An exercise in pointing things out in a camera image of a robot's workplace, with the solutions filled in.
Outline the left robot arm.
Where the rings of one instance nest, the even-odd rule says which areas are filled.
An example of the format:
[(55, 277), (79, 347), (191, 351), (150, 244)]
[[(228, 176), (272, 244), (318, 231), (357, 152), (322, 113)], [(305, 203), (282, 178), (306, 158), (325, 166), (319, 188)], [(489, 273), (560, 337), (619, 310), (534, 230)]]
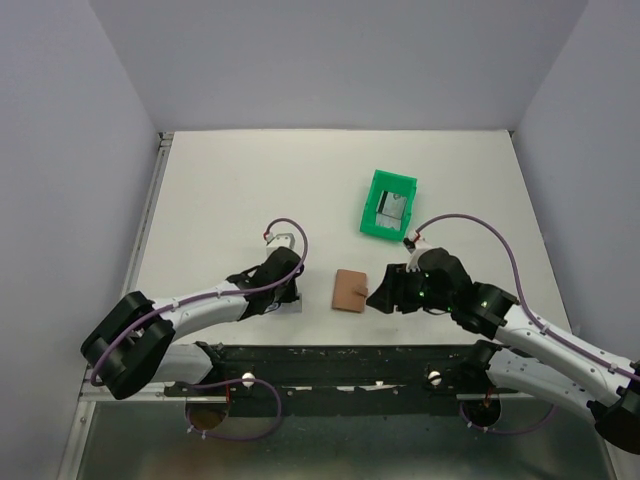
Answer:
[(210, 292), (166, 302), (140, 291), (126, 294), (81, 345), (91, 366), (90, 384), (107, 388), (117, 400), (150, 383), (177, 382), (201, 395), (214, 393), (222, 372), (213, 349), (203, 342), (177, 341), (296, 301), (300, 261), (292, 249), (278, 247), (262, 264), (229, 276)]

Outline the aluminium extrusion rail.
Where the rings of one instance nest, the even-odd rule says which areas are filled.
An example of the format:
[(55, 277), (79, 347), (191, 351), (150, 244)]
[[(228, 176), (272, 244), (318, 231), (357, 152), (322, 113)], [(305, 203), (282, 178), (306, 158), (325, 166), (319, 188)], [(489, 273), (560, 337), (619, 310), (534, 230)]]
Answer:
[[(85, 371), (81, 384), (78, 400), (81, 402), (112, 402), (116, 398), (105, 386), (93, 386), (90, 383), (92, 369), (88, 367)], [(165, 399), (164, 391), (170, 383), (151, 383), (143, 387), (138, 393), (126, 398), (128, 402), (134, 401), (161, 401)]]

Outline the green plastic bin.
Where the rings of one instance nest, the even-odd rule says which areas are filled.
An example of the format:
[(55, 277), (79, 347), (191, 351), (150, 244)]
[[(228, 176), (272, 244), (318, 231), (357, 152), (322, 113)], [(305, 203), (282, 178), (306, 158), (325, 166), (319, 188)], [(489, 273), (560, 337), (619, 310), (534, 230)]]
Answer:
[(417, 179), (376, 170), (361, 216), (359, 231), (384, 240), (401, 242), (412, 217)]

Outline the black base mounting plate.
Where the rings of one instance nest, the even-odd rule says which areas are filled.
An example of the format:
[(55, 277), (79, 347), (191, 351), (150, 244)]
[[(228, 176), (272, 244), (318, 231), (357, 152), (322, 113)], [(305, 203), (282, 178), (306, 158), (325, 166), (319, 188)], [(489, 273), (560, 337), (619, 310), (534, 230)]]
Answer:
[(208, 347), (213, 369), (198, 388), (178, 382), (169, 397), (225, 396), (232, 417), (454, 415), (458, 396), (493, 389), (491, 357), (473, 345)]

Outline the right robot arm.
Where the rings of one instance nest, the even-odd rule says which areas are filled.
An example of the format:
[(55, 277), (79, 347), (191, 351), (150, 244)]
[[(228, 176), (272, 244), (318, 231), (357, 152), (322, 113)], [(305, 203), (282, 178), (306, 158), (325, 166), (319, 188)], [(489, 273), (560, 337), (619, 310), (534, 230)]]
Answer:
[(384, 314), (439, 310), (463, 330), (500, 345), (488, 359), (460, 367), (480, 392), (493, 384), (574, 411), (610, 444), (639, 452), (639, 365), (555, 328), (524, 300), (475, 282), (443, 248), (419, 248), (406, 264), (390, 264), (367, 306)]

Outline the tan leather card holder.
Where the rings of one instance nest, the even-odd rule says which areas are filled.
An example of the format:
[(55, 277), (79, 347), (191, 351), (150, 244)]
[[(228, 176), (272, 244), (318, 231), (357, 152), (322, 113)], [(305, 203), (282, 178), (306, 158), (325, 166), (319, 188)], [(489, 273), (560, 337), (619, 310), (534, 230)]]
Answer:
[(331, 302), (334, 310), (363, 313), (368, 295), (368, 277), (364, 272), (337, 270)]

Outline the silver VIP credit card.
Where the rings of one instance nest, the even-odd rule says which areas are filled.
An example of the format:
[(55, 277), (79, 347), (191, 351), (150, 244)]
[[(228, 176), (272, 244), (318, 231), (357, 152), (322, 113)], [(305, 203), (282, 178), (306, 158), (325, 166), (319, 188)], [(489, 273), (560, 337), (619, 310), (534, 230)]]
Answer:
[(297, 297), (292, 302), (282, 302), (279, 303), (272, 312), (278, 315), (286, 315), (286, 314), (298, 314), (301, 313), (303, 309), (302, 297)]

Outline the credit card in bin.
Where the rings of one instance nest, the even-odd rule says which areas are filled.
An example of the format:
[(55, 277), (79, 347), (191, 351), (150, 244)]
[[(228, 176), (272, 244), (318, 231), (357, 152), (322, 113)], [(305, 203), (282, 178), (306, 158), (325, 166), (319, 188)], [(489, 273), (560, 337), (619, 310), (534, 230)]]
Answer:
[(408, 199), (398, 193), (382, 191), (376, 207), (376, 225), (399, 231)]

